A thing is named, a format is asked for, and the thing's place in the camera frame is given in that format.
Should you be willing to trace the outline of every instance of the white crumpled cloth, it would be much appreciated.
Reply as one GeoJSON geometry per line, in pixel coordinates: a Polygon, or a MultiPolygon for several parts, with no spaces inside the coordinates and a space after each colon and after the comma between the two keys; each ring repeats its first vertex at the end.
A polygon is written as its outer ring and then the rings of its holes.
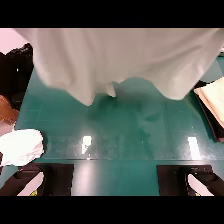
{"type": "Polygon", "coordinates": [[[1,166],[24,166],[44,152],[43,137],[38,130],[17,130],[0,137],[1,166]]]}
{"type": "Polygon", "coordinates": [[[85,105],[95,94],[116,96],[112,82],[151,81],[171,99],[182,99],[224,45],[223,28],[15,28],[34,48],[45,84],[85,105]]]}

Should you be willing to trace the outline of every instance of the brown object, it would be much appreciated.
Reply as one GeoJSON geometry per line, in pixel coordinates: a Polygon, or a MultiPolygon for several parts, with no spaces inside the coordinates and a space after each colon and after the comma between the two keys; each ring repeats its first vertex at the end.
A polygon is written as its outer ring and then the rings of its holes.
{"type": "Polygon", "coordinates": [[[0,121],[11,125],[16,122],[18,115],[19,111],[12,109],[9,101],[0,95],[0,121]]]}

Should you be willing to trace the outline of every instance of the pink wall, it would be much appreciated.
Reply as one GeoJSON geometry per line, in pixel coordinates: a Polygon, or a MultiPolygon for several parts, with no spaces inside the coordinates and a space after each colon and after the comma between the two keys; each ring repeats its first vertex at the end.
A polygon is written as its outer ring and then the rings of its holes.
{"type": "Polygon", "coordinates": [[[11,28],[0,28],[0,52],[6,54],[12,49],[20,48],[28,43],[15,30],[11,28]]]}

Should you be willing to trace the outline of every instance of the brown fabric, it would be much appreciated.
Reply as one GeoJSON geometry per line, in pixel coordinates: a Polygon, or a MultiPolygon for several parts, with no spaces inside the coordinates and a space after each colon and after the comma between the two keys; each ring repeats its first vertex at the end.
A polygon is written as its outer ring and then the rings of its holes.
{"type": "Polygon", "coordinates": [[[19,112],[12,109],[9,101],[0,95],[0,121],[13,124],[18,118],[19,112]]]}

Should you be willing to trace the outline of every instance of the green table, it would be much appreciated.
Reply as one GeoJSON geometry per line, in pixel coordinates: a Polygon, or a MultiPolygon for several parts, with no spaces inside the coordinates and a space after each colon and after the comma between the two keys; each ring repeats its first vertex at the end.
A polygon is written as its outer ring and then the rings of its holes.
{"type": "Polygon", "coordinates": [[[157,164],[200,160],[224,178],[224,145],[193,93],[169,100],[135,78],[114,86],[116,98],[99,94],[87,107],[32,74],[16,129],[42,132],[36,162],[75,164],[73,195],[158,195],[157,164]]]}

